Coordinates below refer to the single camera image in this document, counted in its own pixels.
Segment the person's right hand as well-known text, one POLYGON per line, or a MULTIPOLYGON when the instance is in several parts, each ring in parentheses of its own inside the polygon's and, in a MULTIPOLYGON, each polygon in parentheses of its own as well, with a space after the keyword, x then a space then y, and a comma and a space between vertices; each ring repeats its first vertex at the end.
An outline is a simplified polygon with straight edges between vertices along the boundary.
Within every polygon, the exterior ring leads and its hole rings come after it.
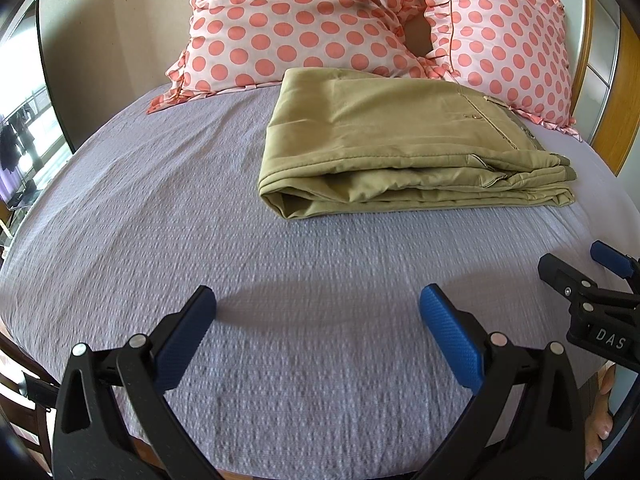
POLYGON ((585 421, 585 465, 595 463, 602 453, 602 443, 613 429, 608 399, 615 382, 616 365, 603 367, 597 374, 597 392, 590 415, 585 421))

